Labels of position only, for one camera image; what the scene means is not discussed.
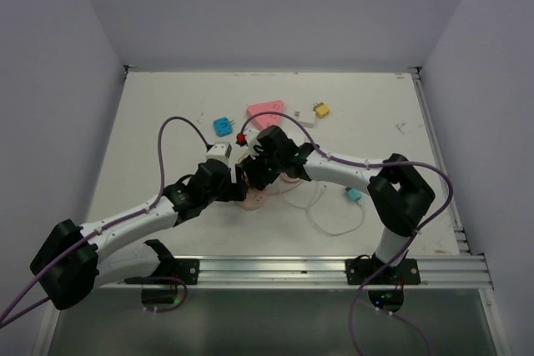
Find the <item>blue plug adapter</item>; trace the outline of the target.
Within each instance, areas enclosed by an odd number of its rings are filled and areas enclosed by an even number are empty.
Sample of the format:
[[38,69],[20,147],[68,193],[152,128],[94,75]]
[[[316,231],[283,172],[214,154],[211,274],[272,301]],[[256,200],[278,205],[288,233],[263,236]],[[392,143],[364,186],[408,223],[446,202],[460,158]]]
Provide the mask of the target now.
[[234,121],[227,117],[217,118],[213,121],[213,129],[219,138],[228,136],[234,131]]

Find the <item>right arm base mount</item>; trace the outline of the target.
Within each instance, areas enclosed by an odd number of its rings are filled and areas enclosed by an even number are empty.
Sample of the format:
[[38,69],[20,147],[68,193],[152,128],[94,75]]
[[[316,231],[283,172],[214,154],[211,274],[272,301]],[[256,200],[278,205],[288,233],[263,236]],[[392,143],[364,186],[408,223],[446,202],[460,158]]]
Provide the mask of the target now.
[[[360,255],[345,260],[345,275],[349,285],[361,285],[368,277],[378,270],[383,263],[375,256]],[[370,285],[419,285],[421,276],[417,261],[413,258],[404,258],[396,266],[387,267]]]

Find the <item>yellow plug adapter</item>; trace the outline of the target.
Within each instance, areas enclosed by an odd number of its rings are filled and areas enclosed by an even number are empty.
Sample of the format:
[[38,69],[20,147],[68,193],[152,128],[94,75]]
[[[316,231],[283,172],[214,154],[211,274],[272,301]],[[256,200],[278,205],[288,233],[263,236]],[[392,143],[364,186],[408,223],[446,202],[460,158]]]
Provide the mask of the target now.
[[325,118],[330,114],[330,108],[325,103],[315,103],[313,111],[315,116],[319,119]]

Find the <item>teal plug adapter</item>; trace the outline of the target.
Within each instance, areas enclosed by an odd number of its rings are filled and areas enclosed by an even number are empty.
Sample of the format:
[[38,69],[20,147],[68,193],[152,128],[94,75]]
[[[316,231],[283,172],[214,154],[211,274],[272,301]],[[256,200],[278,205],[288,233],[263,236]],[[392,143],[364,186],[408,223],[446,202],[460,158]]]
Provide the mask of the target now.
[[355,188],[346,187],[345,195],[351,202],[355,203],[358,203],[362,199],[362,193]]

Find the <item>pink round socket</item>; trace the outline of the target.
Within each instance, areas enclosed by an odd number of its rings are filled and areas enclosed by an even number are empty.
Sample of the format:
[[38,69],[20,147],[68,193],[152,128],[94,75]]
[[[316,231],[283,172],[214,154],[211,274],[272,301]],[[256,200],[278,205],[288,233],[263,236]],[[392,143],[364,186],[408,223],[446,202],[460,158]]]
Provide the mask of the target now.
[[236,202],[236,204],[247,211],[255,211],[262,208],[268,201],[269,194],[265,191],[250,188],[244,201]]

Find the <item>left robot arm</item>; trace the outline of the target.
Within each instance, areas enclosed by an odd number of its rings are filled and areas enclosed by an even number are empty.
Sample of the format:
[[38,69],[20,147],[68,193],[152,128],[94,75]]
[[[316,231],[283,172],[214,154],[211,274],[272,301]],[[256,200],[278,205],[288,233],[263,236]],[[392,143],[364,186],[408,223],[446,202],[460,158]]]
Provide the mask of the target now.
[[174,256],[150,234],[197,218],[214,202],[242,201],[246,192],[241,165],[208,159],[142,207],[80,226],[70,219],[56,224],[30,270],[58,310],[107,283],[168,282],[177,270]]

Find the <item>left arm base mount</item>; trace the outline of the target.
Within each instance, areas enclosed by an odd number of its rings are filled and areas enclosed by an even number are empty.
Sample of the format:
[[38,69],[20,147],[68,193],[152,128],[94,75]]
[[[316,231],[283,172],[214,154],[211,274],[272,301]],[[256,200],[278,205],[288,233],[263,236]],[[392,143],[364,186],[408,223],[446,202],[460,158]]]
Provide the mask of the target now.
[[155,256],[157,263],[149,269],[149,273],[127,275],[123,280],[126,284],[197,284],[200,265],[197,258],[176,258],[158,239],[145,241],[142,250],[148,250],[149,256]]

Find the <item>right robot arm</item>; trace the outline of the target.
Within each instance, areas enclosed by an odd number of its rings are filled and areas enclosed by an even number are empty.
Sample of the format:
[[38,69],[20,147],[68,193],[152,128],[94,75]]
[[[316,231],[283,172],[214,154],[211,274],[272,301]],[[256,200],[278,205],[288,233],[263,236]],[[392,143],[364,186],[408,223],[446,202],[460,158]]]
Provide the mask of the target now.
[[276,126],[246,129],[236,136],[248,148],[243,169],[250,187],[263,189],[281,174],[308,182],[334,183],[370,197],[384,228],[371,264],[376,280],[390,283],[401,274],[409,238],[436,195],[408,160],[393,153],[385,160],[330,153],[307,141],[298,145]]

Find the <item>white charger plug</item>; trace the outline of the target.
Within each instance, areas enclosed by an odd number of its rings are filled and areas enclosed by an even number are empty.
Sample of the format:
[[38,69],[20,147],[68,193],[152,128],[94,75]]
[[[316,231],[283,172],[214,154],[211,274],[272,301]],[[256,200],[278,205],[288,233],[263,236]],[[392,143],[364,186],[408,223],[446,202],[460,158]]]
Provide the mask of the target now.
[[316,115],[313,110],[297,110],[294,112],[294,117],[305,128],[313,128],[316,125]]

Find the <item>pink triangular power strip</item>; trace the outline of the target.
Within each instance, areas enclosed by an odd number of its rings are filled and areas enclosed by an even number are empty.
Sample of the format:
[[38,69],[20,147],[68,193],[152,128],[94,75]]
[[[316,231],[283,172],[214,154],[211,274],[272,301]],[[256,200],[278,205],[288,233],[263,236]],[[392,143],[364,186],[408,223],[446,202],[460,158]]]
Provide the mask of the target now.
[[251,104],[245,110],[248,117],[258,114],[258,117],[254,118],[251,122],[259,130],[278,125],[281,116],[273,114],[273,112],[283,113],[284,111],[285,103],[279,99],[265,103]]

